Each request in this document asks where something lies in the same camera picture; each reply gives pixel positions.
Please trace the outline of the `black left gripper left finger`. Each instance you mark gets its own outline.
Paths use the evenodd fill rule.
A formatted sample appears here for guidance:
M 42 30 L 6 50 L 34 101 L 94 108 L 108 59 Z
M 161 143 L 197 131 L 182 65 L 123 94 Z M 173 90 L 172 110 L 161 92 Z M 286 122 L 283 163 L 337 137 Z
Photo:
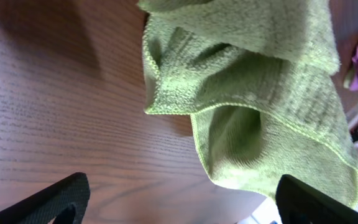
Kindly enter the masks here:
M 85 173 L 76 172 L 0 211 L 0 223 L 81 224 L 90 199 Z

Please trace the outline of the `green microfiber cloth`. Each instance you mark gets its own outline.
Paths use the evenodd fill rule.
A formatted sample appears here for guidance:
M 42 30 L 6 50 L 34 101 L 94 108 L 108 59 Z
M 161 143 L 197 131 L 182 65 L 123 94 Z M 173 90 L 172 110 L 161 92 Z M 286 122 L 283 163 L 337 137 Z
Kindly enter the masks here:
M 210 180 L 274 198 L 292 175 L 358 204 L 327 0 L 139 1 L 147 114 L 188 115 Z

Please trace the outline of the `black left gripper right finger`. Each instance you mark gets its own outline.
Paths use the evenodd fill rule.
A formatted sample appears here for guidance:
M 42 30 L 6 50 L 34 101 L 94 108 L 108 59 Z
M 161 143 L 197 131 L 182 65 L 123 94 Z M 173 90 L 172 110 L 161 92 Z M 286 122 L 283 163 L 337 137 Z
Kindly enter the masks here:
M 358 224 L 358 212 L 285 174 L 275 196 L 283 224 Z

